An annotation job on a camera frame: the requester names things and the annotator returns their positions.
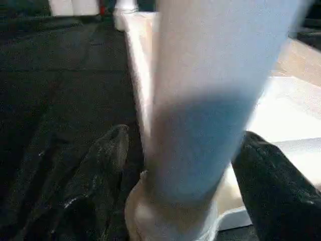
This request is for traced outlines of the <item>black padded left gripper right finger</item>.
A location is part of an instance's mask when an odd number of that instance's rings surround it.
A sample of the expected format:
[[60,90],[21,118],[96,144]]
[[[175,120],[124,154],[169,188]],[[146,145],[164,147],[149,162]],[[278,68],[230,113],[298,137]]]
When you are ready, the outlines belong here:
[[320,240],[320,191],[277,146],[246,131],[232,167],[259,240]]

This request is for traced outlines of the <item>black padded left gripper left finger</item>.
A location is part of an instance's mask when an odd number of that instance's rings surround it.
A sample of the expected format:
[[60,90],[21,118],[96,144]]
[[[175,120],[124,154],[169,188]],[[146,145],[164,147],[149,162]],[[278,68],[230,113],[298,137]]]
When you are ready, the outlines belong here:
[[126,162],[129,127],[116,125],[76,158],[68,151],[45,182],[38,240],[102,240]]

